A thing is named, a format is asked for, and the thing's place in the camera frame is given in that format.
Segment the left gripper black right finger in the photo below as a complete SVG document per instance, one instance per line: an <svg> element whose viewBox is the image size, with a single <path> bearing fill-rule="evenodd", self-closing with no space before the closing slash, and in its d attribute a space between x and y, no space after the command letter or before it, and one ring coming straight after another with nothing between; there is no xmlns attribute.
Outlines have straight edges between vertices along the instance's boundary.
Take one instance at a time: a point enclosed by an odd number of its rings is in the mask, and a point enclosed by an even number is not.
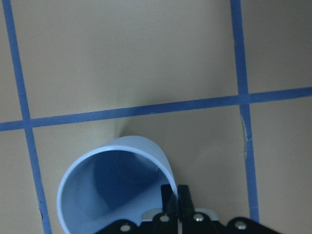
<svg viewBox="0 0 312 234"><path fill-rule="evenodd" d="M180 221L189 220L195 213L190 189L187 185L178 185L178 215Z"/></svg>

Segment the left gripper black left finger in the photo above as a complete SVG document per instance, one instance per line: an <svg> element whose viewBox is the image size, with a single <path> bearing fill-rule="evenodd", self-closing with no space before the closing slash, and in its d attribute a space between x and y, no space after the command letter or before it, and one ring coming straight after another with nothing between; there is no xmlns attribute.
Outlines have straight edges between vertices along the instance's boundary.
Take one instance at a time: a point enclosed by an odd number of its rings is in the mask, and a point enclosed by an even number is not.
<svg viewBox="0 0 312 234"><path fill-rule="evenodd" d="M162 214L161 221L178 221L178 199L169 184L162 185Z"/></svg>

